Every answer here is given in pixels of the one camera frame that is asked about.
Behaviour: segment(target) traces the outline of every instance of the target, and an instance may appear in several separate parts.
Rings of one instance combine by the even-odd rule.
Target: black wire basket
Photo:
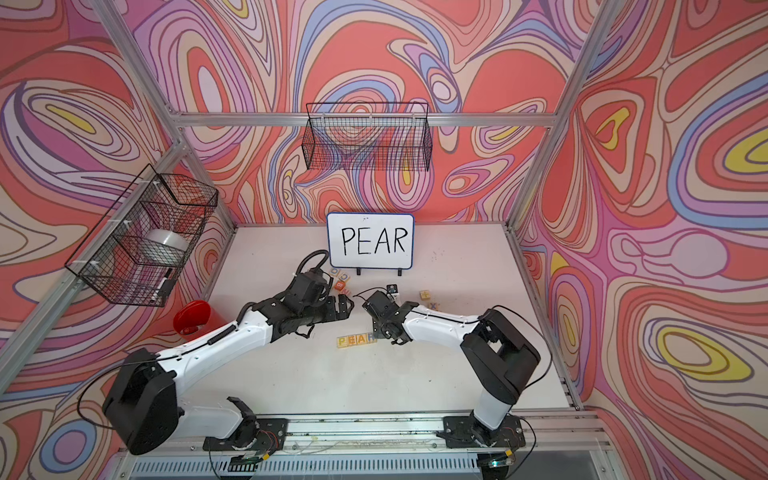
[[[426,103],[319,102],[306,111],[301,148],[307,170],[429,171]]]
[[[95,227],[65,266],[110,303],[164,306],[218,199],[210,185],[154,172],[127,214],[111,220],[118,225],[96,252],[72,261]]]

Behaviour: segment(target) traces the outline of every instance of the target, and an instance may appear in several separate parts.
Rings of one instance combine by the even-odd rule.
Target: mounting plate
[[[445,439],[445,446],[449,449],[477,448],[479,445],[472,438],[471,426],[472,421],[468,416],[443,417],[442,429],[448,437]],[[525,447],[525,434],[518,417],[513,415],[504,417],[499,426],[494,446],[506,447],[512,451]]]
[[[270,434],[258,433],[256,435],[256,442],[248,448],[248,451],[266,451],[274,444],[274,439],[277,439],[277,448],[275,450],[282,450],[286,441],[286,428],[288,427],[288,419],[257,419],[259,422],[260,430],[264,432],[272,432],[274,438]],[[232,445],[225,445],[224,440],[215,439],[214,437],[206,437],[203,442],[203,450],[206,452],[239,452],[235,450]]]

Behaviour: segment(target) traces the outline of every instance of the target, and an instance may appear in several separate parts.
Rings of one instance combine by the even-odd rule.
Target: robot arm
[[[376,329],[393,344],[431,342],[465,354],[484,388],[470,415],[469,433],[475,443],[493,445],[502,421],[541,360],[536,348],[493,309],[480,316],[458,316],[416,302],[399,306],[380,291],[362,307],[376,322]],[[494,350],[492,345],[497,343],[501,345]]]
[[[324,255],[302,272],[312,257]],[[213,436],[242,448],[256,434],[256,417],[245,403],[227,400],[236,409],[187,406],[179,399],[200,379],[244,353],[288,333],[309,338],[317,323],[349,318],[355,304],[346,295],[329,296],[330,283],[321,266],[327,250],[317,250],[299,264],[288,288],[258,303],[247,303],[232,323],[157,355],[146,349],[130,354],[120,368],[102,411],[134,455],[149,452],[171,436]],[[308,326],[307,333],[299,333]]]

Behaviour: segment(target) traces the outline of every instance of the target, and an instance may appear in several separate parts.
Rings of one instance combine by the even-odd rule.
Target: psychedelic wall pattern
[[[631,478],[768,476],[765,65],[765,2],[628,2],[515,225]]]
[[[301,129],[189,127],[235,223],[324,222],[332,211],[412,213],[419,222],[503,221],[542,127],[459,127],[425,171],[307,170]]]
[[[537,111],[554,111],[597,10],[572,0],[122,6],[171,105],[194,112],[299,112],[360,97],[420,99],[437,112],[537,98]]]
[[[433,112],[551,112],[597,11],[559,0],[237,5],[172,0],[124,12],[173,108],[301,112],[311,101],[425,101]],[[543,135],[434,128],[428,173],[327,173],[306,171],[302,130],[194,127],[187,138],[236,223],[322,222],[336,210],[435,222],[506,220]]]
[[[134,175],[170,145],[96,20],[80,0],[0,6],[2,342]],[[204,291],[226,236],[211,217],[163,309],[110,305],[91,290],[78,296],[0,397],[2,480],[97,478],[121,441],[79,419],[77,396],[128,352],[180,342],[173,314]],[[104,421],[98,406],[112,378],[88,391],[90,418]]]

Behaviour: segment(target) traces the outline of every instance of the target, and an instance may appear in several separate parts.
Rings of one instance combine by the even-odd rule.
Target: red cup
[[[212,332],[225,323],[205,300],[189,302],[174,316],[174,330],[186,341]]]

